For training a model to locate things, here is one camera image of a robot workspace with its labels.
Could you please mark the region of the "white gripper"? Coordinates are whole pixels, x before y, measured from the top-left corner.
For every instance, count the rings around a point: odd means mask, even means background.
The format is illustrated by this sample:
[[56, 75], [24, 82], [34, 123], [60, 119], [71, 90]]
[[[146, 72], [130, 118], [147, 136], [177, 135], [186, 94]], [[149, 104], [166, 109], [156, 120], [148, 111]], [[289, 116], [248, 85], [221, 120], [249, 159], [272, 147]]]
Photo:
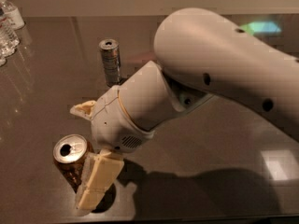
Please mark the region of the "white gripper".
[[91, 100], [73, 105], [70, 113], [90, 120], [94, 140], [101, 148], [107, 148], [87, 156], [76, 194], [76, 208], [92, 211], [124, 166], [122, 154], [109, 149], [121, 153], [134, 152], [153, 137], [154, 131], [142, 130], [132, 122], [121, 103], [119, 86], [113, 86], [96, 102]]

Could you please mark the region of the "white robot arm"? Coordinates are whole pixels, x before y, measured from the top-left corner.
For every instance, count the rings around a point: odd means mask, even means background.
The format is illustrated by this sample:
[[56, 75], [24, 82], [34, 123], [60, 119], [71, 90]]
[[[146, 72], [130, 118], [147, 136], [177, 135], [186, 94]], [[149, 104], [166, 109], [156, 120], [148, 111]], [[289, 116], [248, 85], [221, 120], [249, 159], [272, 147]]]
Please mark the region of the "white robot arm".
[[123, 167], [123, 156], [211, 95], [231, 99], [299, 139], [299, 67], [221, 15], [184, 8], [154, 37], [156, 59], [96, 101], [72, 107], [91, 123], [101, 151], [84, 164], [76, 207], [91, 212]]

